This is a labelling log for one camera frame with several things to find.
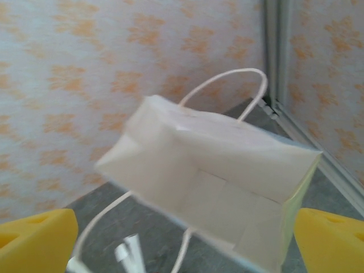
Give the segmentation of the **white paper-wrapped straw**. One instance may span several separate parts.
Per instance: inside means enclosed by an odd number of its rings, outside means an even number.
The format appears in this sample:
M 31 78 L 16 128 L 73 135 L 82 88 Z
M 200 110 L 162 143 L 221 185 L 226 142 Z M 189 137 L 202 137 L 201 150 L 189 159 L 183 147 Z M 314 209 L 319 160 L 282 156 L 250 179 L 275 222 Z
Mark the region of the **white paper-wrapped straw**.
M 147 273 L 144 265 L 139 235 L 133 234 L 128 236 L 124 239 L 124 242 L 128 250 L 128 256 L 124 262 L 127 273 Z
M 128 272 L 129 270 L 129 252 L 125 246 L 125 244 L 120 244 L 114 250 L 115 258 L 118 263 L 120 263 L 124 270 Z

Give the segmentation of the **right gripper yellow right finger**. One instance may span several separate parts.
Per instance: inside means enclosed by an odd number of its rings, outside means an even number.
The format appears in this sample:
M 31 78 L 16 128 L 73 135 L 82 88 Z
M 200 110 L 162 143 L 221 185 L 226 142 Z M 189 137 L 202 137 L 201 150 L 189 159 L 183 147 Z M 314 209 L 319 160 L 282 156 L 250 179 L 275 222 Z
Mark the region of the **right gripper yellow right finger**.
M 307 273 L 364 273 L 364 221 L 302 208 L 294 236 Z

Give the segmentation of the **aluminium frame post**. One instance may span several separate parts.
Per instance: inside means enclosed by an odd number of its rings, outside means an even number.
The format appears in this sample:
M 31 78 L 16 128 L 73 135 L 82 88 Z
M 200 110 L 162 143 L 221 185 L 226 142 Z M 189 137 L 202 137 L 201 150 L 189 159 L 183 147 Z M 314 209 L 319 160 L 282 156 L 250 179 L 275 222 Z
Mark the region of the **aluminium frame post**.
M 287 98 L 288 43 L 291 9 L 289 0 L 262 0 L 266 72 L 266 104 L 280 115 Z

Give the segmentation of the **landscape print paper gift bag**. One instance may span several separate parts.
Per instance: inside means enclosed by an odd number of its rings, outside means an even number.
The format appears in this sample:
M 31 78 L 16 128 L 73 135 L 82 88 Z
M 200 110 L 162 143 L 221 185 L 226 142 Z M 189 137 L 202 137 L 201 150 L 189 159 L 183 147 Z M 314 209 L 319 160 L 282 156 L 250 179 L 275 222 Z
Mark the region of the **landscape print paper gift bag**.
M 129 197 L 185 226 L 171 273 L 179 273 L 193 235 L 261 273 L 281 273 L 296 215 L 315 172 L 290 139 L 236 119 L 153 95 L 144 98 L 96 170 Z

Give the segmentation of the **aluminium side frame rail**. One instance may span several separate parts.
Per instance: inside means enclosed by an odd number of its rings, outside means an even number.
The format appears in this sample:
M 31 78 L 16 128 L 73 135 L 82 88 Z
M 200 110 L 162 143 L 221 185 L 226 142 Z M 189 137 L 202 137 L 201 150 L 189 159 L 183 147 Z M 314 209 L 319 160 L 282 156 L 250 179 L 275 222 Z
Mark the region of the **aluminium side frame rail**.
M 315 174 L 307 186 L 303 205 L 364 219 L 364 189 L 352 176 L 285 110 L 272 108 L 263 100 L 259 106 L 273 120 L 276 133 L 290 137 L 294 148 L 303 148 L 304 155 L 313 160 Z

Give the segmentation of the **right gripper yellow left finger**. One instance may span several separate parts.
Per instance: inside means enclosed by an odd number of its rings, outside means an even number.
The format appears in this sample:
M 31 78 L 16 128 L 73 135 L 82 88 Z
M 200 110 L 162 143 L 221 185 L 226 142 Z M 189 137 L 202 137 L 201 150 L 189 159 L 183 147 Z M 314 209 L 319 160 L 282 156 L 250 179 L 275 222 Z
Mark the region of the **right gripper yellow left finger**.
M 65 273 L 77 235 L 72 209 L 0 224 L 0 273 Z

